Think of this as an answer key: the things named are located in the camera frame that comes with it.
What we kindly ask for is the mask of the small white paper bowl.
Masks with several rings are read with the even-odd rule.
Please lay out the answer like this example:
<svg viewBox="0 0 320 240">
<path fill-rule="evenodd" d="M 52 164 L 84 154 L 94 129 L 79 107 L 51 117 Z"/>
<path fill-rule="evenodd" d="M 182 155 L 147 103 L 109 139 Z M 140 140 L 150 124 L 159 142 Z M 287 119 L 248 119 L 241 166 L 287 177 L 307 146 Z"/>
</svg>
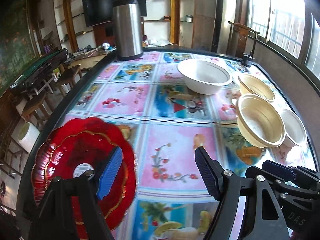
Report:
<svg viewBox="0 0 320 240">
<path fill-rule="evenodd" d="M 306 144 L 306 129 L 300 118 L 291 110 L 284 109 L 280 112 L 280 116 L 284 122 L 285 139 L 283 145 L 287 147 L 302 147 Z"/>
</svg>

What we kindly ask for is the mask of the red glass scalloped plate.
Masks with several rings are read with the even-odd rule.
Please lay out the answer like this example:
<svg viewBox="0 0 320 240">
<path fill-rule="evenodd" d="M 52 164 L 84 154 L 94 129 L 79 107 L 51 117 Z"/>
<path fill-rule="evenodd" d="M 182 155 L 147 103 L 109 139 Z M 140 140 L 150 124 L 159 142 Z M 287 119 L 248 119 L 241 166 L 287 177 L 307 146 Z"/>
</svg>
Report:
<svg viewBox="0 0 320 240">
<path fill-rule="evenodd" d="M 98 200 L 95 175 L 115 147 L 123 159 L 109 194 Z M 37 205 L 30 239 L 112 239 L 136 191 L 136 159 L 121 129 L 90 117 L 52 131 L 31 173 Z"/>
</svg>

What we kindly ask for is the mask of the beige disposable bowl front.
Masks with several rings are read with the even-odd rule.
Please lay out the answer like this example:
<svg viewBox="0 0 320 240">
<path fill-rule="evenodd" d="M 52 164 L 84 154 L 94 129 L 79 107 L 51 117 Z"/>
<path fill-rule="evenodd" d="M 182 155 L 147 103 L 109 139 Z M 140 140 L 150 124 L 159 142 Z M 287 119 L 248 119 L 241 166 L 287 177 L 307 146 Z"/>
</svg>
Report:
<svg viewBox="0 0 320 240">
<path fill-rule="evenodd" d="M 235 107 L 240 133 L 251 145 L 274 148 L 284 142 L 283 119 L 267 100 L 255 94 L 244 94 Z"/>
</svg>

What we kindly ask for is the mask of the beige disposable bowl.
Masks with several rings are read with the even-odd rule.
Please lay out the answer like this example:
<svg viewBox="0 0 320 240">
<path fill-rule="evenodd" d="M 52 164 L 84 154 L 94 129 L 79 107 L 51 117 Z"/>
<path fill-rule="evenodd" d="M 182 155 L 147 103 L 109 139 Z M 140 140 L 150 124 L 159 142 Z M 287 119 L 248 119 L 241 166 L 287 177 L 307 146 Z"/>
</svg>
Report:
<svg viewBox="0 0 320 240">
<path fill-rule="evenodd" d="M 235 107 L 240 133 L 251 145 L 274 148 L 284 142 L 283 119 L 267 100 L 255 94 L 244 94 Z"/>
<path fill-rule="evenodd" d="M 255 94 L 269 102 L 274 102 L 275 94 L 272 89 L 263 81 L 251 74 L 239 74 L 240 92 L 244 94 Z"/>
</svg>

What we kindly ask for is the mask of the beige disposable bowl back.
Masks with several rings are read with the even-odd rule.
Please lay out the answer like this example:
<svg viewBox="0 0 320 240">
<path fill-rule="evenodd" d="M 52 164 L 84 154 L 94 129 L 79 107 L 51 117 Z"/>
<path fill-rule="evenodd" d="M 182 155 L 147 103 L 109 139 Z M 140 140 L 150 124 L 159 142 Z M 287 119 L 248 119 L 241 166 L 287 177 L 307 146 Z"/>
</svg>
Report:
<svg viewBox="0 0 320 240">
<path fill-rule="evenodd" d="M 269 102 L 274 102 L 275 94 L 272 89 L 263 81 L 251 74 L 239 74 L 240 92 L 244 94 L 255 94 Z"/>
</svg>

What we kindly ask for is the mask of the large white paper bowl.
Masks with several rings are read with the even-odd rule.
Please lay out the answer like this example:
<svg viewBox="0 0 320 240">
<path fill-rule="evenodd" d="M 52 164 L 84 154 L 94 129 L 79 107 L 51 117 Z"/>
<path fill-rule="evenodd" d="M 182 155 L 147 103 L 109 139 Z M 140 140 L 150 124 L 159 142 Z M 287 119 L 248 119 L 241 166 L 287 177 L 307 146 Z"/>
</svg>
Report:
<svg viewBox="0 0 320 240">
<path fill-rule="evenodd" d="M 177 70 L 189 89 L 203 95 L 214 95 L 233 80 L 226 68 L 207 60 L 184 60 Z"/>
</svg>

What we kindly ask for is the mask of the colourful fruit print tablecloth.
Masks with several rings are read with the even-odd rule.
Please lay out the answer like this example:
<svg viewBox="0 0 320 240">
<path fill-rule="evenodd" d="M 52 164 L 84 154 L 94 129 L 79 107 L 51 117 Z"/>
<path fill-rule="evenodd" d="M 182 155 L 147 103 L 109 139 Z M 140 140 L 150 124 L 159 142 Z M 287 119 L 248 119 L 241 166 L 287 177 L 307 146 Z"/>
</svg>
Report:
<svg viewBox="0 0 320 240">
<path fill-rule="evenodd" d="M 232 82 L 214 95 L 193 92 L 177 70 L 189 59 L 226 68 Z M 238 176 L 266 160 L 314 168 L 308 144 L 256 148 L 243 138 L 233 105 L 241 95 L 242 73 L 274 88 L 257 66 L 207 55 L 146 52 L 140 59 L 108 64 L 76 97 L 62 126 L 72 119 L 99 118 L 118 126 L 136 155 L 135 196 L 115 228 L 116 239 L 203 239 L 217 202 L 195 163 L 199 146 Z"/>
</svg>

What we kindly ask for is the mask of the white tape roll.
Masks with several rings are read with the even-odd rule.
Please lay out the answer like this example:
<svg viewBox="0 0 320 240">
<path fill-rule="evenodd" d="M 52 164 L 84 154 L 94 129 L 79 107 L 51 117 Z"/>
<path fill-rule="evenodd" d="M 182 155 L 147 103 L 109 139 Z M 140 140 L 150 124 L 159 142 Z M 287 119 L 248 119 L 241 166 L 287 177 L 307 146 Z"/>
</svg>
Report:
<svg viewBox="0 0 320 240">
<path fill-rule="evenodd" d="M 39 130 L 31 122 L 26 122 L 18 133 L 18 142 L 30 153 L 39 134 Z"/>
</svg>

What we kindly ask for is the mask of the wooden stool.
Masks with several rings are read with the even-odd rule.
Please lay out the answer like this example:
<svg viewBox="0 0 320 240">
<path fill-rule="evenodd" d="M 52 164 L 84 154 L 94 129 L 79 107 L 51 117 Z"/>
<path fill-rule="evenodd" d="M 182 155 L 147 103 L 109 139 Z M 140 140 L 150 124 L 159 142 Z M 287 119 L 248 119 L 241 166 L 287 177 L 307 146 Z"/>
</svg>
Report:
<svg viewBox="0 0 320 240">
<path fill-rule="evenodd" d="M 79 76 L 82 79 L 83 75 L 81 72 L 80 65 L 76 65 L 73 68 L 67 69 L 63 74 L 58 78 L 56 85 L 64 98 L 67 95 L 67 92 L 63 89 L 63 85 L 69 84 L 73 88 L 76 84 L 75 77 Z"/>
</svg>

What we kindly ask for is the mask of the small black table device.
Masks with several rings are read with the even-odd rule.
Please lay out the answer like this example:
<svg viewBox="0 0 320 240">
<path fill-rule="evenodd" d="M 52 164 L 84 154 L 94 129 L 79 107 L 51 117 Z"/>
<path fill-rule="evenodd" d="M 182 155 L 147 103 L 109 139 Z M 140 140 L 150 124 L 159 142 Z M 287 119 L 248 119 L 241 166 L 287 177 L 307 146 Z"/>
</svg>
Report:
<svg viewBox="0 0 320 240">
<path fill-rule="evenodd" d="M 254 54 L 253 51 L 251 51 L 249 54 L 243 53 L 241 64 L 244 65 L 245 67 L 251 67 L 251 65 L 255 60 L 255 58 L 253 57 L 253 54 Z"/>
</svg>

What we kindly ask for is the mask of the green mahjong table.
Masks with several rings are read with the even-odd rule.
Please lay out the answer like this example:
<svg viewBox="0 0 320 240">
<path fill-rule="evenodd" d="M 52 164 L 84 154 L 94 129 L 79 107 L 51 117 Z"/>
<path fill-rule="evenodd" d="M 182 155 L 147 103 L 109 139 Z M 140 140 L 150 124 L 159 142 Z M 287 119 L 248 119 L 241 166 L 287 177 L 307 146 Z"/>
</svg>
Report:
<svg viewBox="0 0 320 240">
<path fill-rule="evenodd" d="M 68 50 L 63 48 L 39 58 L 31 64 L 9 87 L 12 94 L 40 94 L 46 85 L 41 82 L 52 78 L 52 73 L 67 60 Z"/>
</svg>

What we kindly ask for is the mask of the wooden chair by window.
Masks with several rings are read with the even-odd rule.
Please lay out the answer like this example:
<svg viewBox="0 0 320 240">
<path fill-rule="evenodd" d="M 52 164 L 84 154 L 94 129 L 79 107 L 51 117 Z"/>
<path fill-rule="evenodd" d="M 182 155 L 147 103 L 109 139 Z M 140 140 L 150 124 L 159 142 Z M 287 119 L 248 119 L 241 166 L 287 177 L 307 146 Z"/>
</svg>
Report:
<svg viewBox="0 0 320 240">
<path fill-rule="evenodd" d="M 254 41 L 253 41 L 253 47 L 249 54 L 247 54 L 248 57 L 253 58 L 255 46 L 257 42 L 258 35 L 260 34 L 259 31 L 255 31 L 252 28 L 243 25 L 241 23 L 233 23 L 231 21 L 228 22 L 230 24 L 230 30 L 229 30 L 229 37 L 228 37 L 228 43 L 227 43 L 227 49 L 226 54 L 231 55 L 232 52 L 232 38 L 233 38 L 233 32 L 234 28 L 236 28 L 239 31 L 238 35 L 238 43 L 236 45 L 236 57 L 242 57 L 245 54 L 245 48 L 247 43 L 247 38 L 249 33 L 254 34 Z"/>
</svg>

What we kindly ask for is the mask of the white standing air conditioner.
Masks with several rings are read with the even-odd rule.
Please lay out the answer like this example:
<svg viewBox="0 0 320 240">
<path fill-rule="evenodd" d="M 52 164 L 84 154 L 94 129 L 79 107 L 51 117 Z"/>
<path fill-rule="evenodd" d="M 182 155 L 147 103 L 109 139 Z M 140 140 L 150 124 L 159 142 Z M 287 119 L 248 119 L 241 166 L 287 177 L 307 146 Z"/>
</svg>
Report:
<svg viewBox="0 0 320 240">
<path fill-rule="evenodd" d="M 192 47 L 227 53 L 231 22 L 235 20 L 236 0 L 195 0 Z"/>
</svg>

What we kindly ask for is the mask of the large floral wall painting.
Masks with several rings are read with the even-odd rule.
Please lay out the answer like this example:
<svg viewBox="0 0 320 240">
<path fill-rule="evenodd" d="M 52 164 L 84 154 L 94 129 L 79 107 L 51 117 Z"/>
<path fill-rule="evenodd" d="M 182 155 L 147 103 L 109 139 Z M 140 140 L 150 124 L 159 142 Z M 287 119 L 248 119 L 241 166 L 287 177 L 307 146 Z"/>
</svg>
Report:
<svg viewBox="0 0 320 240">
<path fill-rule="evenodd" d="M 1 94 L 36 58 L 28 22 L 28 0 L 14 0 L 1 16 Z"/>
</svg>

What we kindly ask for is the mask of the black wall television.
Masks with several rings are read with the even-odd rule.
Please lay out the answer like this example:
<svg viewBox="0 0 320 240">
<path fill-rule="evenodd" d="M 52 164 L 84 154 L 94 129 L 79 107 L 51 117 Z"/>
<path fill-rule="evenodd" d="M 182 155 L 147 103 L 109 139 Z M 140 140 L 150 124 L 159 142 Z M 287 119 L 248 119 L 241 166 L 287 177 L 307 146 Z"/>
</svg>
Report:
<svg viewBox="0 0 320 240">
<path fill-rule="evenodd" d="M 115 0 L 82 0 L 86 27 L 110 22 Z M 137 0 L 140 15 L 147 16 L 146 0 Z"/>
</svg>

